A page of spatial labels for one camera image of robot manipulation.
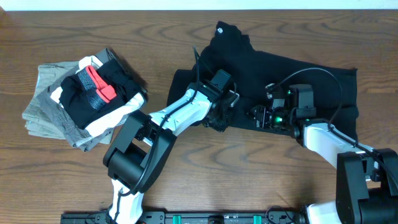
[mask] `black mounting bracket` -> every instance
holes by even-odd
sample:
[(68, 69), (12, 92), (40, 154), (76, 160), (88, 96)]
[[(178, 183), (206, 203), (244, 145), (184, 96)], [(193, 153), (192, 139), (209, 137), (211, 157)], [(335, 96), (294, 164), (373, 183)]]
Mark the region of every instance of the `black mounting bracket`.
[[(107, 211), (98, 213), (66, 213), (61, 224), (109, 224)], [(265, 213), (168, 213), (144, 211), (137, 224), (305, 224), (300, 212), (272, 210)]]
[[(135, 145), (133, 140), (134, 138), (141, 139), (141, 130), (148, 126), (152, 127), (151, 130), (157, 129), (157, 125), (150, 120), (150, 116), (141, 111), (131, 113), (103, 159), (103, 164), (108, 168), (108, 175), (130, 189), (138, 182), (149, 155)], [(160, 136), (155, 149), (151, 148), (154, 150), (151, 164), (137, 188), (137, 191), (141, 193), (146, 192), (158, 178), (177, 139), (169, 129), (163, 129), (155, 134)]]
[[(398, 176), (398, 156), (392, 149), (374, 150), (380, 160)], [(381, 181), (368, 189), (366, 176)], [(374, 160), (355, 152), (337, 155), (336, 209), (342, 223), (398, 223), (398, 191), (393, 181)]]

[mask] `white fabric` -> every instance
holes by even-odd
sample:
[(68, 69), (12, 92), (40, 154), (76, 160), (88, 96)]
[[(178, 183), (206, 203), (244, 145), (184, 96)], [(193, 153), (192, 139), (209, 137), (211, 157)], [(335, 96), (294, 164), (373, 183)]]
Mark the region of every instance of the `white fabric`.
[(95, 70), (99, 69), (104, 63), (102, 63), (97, 57), (95, 56), (87, 56), (82, 58), (79, 61), (79, 70), (76, 73), (80, 72), (83, 68), (91, 65), (94, 67)]
[(144, 104), (144, 97), (140, 93), (137, 93), (131, 100), (129, 100), (124, 106), (98, 118), (91, 122), (86, 130), (93, 137), (97, 137), (104, 133), (108, 128), (114, 128), (123, 116), (138, 110)]
[(312, 204), (307, 207), (307, 215), (310, 224), (341, 224), (336, 201)]
[[(118, 207), (118, 193), (126, 193), (128, 189), (118, 180), (112, 179), (113, 184), (113, 204), (109, 210), (109, 215), (114, 219)], [(116, 219), (118, 224), (134, 224), (142, 215), (142, 199), (144, 194), (137, 192), (135, 195), (129, 194), (120, 198), (119, 215)]]
[(58, 87), (57, 89), (54, 90), (54, 92), (51, 93), (50, 97), (56, 103), (60, 103), (61, 93), (62, 93), (62, 87)]

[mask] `wooden table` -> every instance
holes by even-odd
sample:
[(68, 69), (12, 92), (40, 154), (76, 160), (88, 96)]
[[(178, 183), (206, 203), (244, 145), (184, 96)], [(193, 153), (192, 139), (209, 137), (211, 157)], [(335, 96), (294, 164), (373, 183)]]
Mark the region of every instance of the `wooden table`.
[[(250, 35), (256, 50), (358, 68), (358, 136), (398, 149), (397, 11), (5, 12), (0, 20), (0, 223), (59, 223), (66, 211), (111, 204), (99, 145), (29, 136), (21, 119), (37, 66), (79, 60), (104, 47), (148, 83), (144, 111), (163, 108), (174, 72), (194, 64), (218, 20)], [(287, 136), (201, 126), (178, 137), (144, 205), (181, 210), (265, 210), (335, 197), (336, 172)]]

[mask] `black cable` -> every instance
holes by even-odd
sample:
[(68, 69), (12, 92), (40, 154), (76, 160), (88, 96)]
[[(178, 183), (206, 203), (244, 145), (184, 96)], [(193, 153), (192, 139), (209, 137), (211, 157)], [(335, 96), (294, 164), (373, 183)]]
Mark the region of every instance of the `black cable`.
[(341, 138), (342, 140), (344, 140), (344, 141), (348, 142), (349, 144), (352, 144), (354, 147), (357, 147), (358, 149), (364, 151), (368, 156), (370, 156), (373, 160), (375, 160), (375, 161), (384, 169), (384, 171), (386, 172), (386, 174), (392, 179), (393, 183), (395, 183), (395, 185), (396, 185), (396, 187), (397, 187), (397, 190), (398, 190), (398, 179), (397, 179), (397, 177), (391, 172), (391, 170), (388, 168), (388, 166), (386, 166), (385, 163), (383, 163), (383, 162), (377, 157), (377, 155), (375, 155), (374, 152), (370, 151), (369, 149), (366, 149), (366, 148), (363, 147), (363, 146), (360, 146), (360, 145), (358, 144), (358, 141), (353, 142), (352, 140), (350, 140), (350, 139), (348, 139), (348, 138), (342, 136), (341, 134), (337, 133), (337, 132), (334, 130), (334, 127), (331, 126), (332, 121), (336, 118), (337, 114), (340, 112), (341, 107), (343, 106), (343, 88), (341, 87), (340, 82), (339, 82), (338, 79), (334, 76), (334, 74), (332, 74), (332, 73), (329, 72), (328, 70), (325, 70), (325, 69), (322, 69), (322, 68), (317, 68), (317, 67), (302, 69), (302, 70), (299, 70), (299, 71), (297, 71), (297, 72), (295, 72), (295, 73), (289, 75), (288, 77), (284, 78), (281, 82), (279, 82), (279, 83), (277, 83), (277, 84), (275, 84), (275, 85), (272, 85), (272, 86), (267, 90), (267, 93), (272, 92), (272, 91), (275, 90), (277, 87), (281, 86), (281, 84), (283, 84), (284, 82), (286, 82), (288, 79), (292, 78), (294, 75), (296, 75), (296, 74), (298, 74), (298, 73), (300, 73), (300, 72), (307, 71), (307, 70), (321, 70), (321, 71), (326, 72), (327, 74), (329, 74), (329, 75), (334, 79), (334, 81), (337, 83), (338, 88), (339, 88), (339, 90), (340, 90), (340, 103), (339, 103), (339, 105), (338, 105), (338, 107), (337, 107), (335, 113), (333, 113), (333, 115), (331, 116), (331, 118), (330, 118), (330, 120), (329, 120), (329, 123), (328, 123), (328, 130), (329, 130), (330, 132), (332, 132), (334, 135), (336, 135), (337, 137)]
[(293, 107), (292, 111), (290, 112), (290, 119), (289, 119), (289, 124), (292, 125), (293, 123), (293, 113), (295, 110), (297, 110), (297, 107)]
[(206, 69), (214, 76), (214, 75), (215, 75), (214, 72), (211, 71), (211, 69), (207, 66), (207, 64), (205, 63), (205, 61), (204, 61), (203, 59), (201, 59), (200, 55), (198, 54), (198, 52), (196, 51), (196, 48), (195, 48), (195, 58), (196, 58), (196, 57), (197, 57), (199, 60), (201, 60), (201, 64), (204, 65), (204, 66), (206, 67)]
[(179, 109), (181, 109), (181, 108), (183, 108), (184, 106), (187, 106), (189, 103), (191, 103), (191, 102), (195, 99), (195, 97), (196, 97), (196, 95), (197, 95), (197, 93), (198, 93), (198, 89), (199, 89), (199, 63), (198, 63), (198, 59), (199, 59), (199, 58), (198, 58), (197, 48), (196, 48), (195, 46), (193, 46), (193, 52), (194, 52), (194, 54), (195, 54), (195, 62), (196, 62), (196, 65), (197, 65), (197, 85), (196, 85), (195, 91), (193, 92), (193, 95), (191, 96), (191, 98), (190, 98), (188, 101), (186, 101), (185, 103), (183, 103), (183, 104), (181, 104), (180, 106), (176, 107), (174, 110), (172, 110), (171, 112), (167, 113), (167, 114), (163, 117), (162, 122), (160, 122), (159, 127), (157, 128), (155, 141), (152, 143), (152, 147), (151, 147), (150, 153), (149, 153), (149, 155), (148, 155), (147, 163), (146, 163), (146, 165), (145, 165), (145, 167), (144, 167), (144, 170), (142, 171), (142, 174), (141, 174), (140, 178), (138, 179), (138, 181), (137, 181), (137, 183), (135, 184), (135, 186), (134, 186), (132, 189), (130, 189), (127, 193), (122, 193), (122, 192), (119, 192), (119, 193), (118, 193), (118, 204), (116, 205), (116, 213), (115, 213), (115, 218), (114, 218), (114, 220), (113, 220), (114, 223), (116, 223), (116, 219), (117, 219), (117, 217), (118, 217), (118, 215), (119, 215), (119, 207), (120, 207), (120, 199), (121, 199), (121, 197), (125, 197), (125, 196), (130, 195), (130, 194), (133, 193), (133, 192), (136, 192), (138, 186), (141, 184), (141, 182), (142, 182), (144, 176), (145, 176), (146, 173), (148, 172), (149, 166), (150, 166), (150, 162), (152, 161), (152, 158), (153, 158), (153, 156), (154, 156), (154, 154), (155, 154), (156, 145), (157, 145), (157, 143), (158, 143), (158, 141), (159, 141), (159, 136), (160, 136), (160, 132), (162, 131), (163, 125), (164, 125), (165, 122), (170, 118), (170, 116), (171, 116), (172, 114), (174, 114), (174, 113), (177, 112)]
[(118, 202), (117, 202), (117, 205), (116, 205), (116, 213), (114, 214), (113, 224), (116, 224), (116, 220), (118, 219), (118, 216), (119, 216), (119, 213), (120, 213), (119, 209), (120, 209), (120, 200), (121, 200), (121, 198), (122, 198), (122, 193), (118, 192)]

